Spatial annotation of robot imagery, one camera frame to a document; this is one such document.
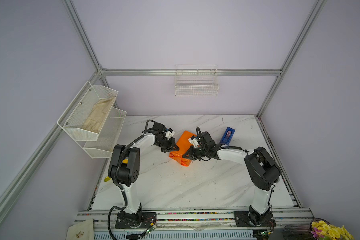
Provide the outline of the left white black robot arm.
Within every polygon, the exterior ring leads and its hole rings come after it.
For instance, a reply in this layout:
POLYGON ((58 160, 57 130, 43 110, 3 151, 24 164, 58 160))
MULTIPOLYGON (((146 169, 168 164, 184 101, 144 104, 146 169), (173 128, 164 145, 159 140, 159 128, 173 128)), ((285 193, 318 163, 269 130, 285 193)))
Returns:
POLYGON ((171 128, 154 120, 147 120, 141 135, 128 145, 115 145, 108 168, 108 177, 120 190, 124 204, 113 206, 118 211, 117 224, 136 228, 143 222, 142 203, 138 200, 134 183, 140 174, 140 158, 144 148, 157 146, 163 153, 175 152, 180 148, 171 128))

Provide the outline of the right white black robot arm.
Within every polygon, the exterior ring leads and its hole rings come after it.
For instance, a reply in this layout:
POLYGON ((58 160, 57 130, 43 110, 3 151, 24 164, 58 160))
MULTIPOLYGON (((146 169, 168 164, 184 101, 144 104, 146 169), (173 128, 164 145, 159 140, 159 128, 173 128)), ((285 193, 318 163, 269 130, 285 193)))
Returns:
POLYGON ((190 137, 188 142, 191 146, 183 154, 185 159, 205 162, 216 159, 246 166, 256 188, 245 221, 253 227, 264 224, 271 216, 270 200, 281 175, 280 167, 268 151, 263 147, 249 151, 241 147, 216 144, 208 132, 199 132, 195 137, 190 137))

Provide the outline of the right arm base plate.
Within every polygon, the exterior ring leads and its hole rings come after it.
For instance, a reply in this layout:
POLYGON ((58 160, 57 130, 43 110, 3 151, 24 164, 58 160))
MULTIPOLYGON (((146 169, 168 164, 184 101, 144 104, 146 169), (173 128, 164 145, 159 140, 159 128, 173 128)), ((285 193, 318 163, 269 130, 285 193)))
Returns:
POLYGON ((237 227, 274 227, 276 225, 275 219, 269 209, 264 214, 260 215, 256 211, 235 211, 234 219, 237 227))

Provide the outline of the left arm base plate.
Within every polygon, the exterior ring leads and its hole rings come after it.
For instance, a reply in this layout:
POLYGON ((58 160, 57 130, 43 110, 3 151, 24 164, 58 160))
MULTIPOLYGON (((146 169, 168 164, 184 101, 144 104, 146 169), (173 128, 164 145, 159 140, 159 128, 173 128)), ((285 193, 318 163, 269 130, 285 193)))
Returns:
POLYGON ((148 229, 157 220, 155 212, 138 212, 128 214, 124 211, 119 212, 115 223, 116 229, 148 229))

